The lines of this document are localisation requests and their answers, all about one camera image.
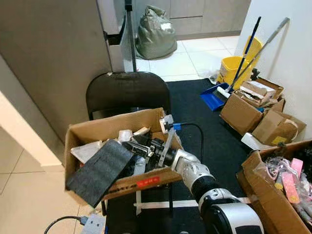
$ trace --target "black carpet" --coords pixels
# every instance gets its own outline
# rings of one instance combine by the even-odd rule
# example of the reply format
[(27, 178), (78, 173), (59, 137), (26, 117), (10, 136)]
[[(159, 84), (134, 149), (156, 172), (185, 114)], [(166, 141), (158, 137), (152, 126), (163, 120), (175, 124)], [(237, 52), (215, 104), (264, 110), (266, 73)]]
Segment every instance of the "black carpet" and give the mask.
[[(219, 112), (212, 112), (199, 94), (212, 85), (206, 79), (168, 82), (171, 93), (171, 106), (174, 121), (198, 124), (204, 132), (204, 159), (219, 184), (237, 197), (245, 197), (235, 173), (250, 151), (240, 142), (241, 136), (219, 117)], [(183, 148), (200, 157), (200, 133), (193, 126), (185, 126), (178, 132)], [(142, 191), (142, 202), (168, 201), (168, 191)], [(193, 200), (183, 182), (174, 183), (174, 200)], [(187, 231), (190, 234), (204, 234), (198, 207), (174, 208), (173, 216), (169, 209), (148, 209), (136, 217), (132, 206), (135, 195), (129, 195), (129, 206), (122, 198), (111, 200), (120, 209), (115, 218), (111, 216), (110, 234), (149, 233), (178, 234)]]

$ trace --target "red sticker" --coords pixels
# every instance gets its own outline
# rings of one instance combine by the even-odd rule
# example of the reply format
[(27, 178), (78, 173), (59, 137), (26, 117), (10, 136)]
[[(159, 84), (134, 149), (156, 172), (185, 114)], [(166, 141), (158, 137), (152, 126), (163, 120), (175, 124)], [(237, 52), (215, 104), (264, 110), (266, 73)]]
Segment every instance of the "red sticker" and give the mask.
[(145, 187), (147, 185), (150, 185), (150, 184), (155, 184), (155, 183), (158, 183), (160, 182), (160, 178), (159, 176), (155, 176), (155, 177), (152, 177), (152, 178), (148, 178), (148, 179), (144, 179), (144, 180), (141, 180), (141, 181), (138, 181), (136, 184), (139, 188), (141, 187)]

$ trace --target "cable cord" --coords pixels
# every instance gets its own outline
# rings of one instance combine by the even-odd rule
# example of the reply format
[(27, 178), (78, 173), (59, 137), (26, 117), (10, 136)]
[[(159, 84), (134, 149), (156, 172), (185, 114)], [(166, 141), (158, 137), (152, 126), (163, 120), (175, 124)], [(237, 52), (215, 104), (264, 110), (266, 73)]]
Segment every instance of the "cable cord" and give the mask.
[(48, 227), (47, 229), (44, 231), (44, 234), (47, 234), (48, 231), (51, 229), (51, 227), (56, 224), (57, 222), (63, 220), (63, 219), (68, 219), (68, 218), (72, 218), (72, 219), (76, 219), (78, 221), (80, 221), (81, 217), (77, 217), (77, 216), (64, 216), (64, 217), (61, 217), (61, 218), (58, 218), (57, 220), (53, 221)]
[(203, 130), (196, 123), (181, 123), (181, 126), (187, 126), (187, 125), (195, 126), (200, 131), (200, 162), (203, 163), (203, 159), (204, 159), (204, 133), (203, 133)]

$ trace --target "white tile floor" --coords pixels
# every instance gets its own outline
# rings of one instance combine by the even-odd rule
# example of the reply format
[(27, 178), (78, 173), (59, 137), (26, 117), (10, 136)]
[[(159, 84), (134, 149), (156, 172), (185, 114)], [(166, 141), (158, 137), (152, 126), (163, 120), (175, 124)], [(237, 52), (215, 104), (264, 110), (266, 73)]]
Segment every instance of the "white tile floor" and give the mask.
[[(78, 205), (64, 192), (64, 172), (46, 173), (40, 164), (0, 127), (0, 234), (41, 234), (65, 215), (101, 212)], [(80, 234), (83, 226), (63, 220), (49, 234)]]
[(139, 71), (152, 72), (164, 81), (202, 79), (220, 69), (221, 60), (232, 56), (238, 36), (179, 40), (177, 50), (163, 58), (137, 59)]
[[(165, 81), (200, 79), (220, 68), (234, 53), (238, 37), (178, 41), (177, 50), (154, 60), (138, 60), (139, 71), (151, 71)], [(64, 215), (100, 212), (78, 205), (64, 192), (64, 172), (46, 173), (39, 163), (0, 127), (0, 234), (43, 233)], [(65, 220), (49, 234), (79, 234), (82, 226)]]

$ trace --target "black sponge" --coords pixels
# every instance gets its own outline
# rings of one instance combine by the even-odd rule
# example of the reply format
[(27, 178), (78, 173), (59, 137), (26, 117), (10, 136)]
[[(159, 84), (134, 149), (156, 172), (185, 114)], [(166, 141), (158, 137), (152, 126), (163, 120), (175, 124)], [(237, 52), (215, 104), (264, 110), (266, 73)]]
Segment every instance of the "black sponge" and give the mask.
[(123, 146), (109, 140), (67, 180), (66, 188), (73, 190), (95, 208), (132, 156)]

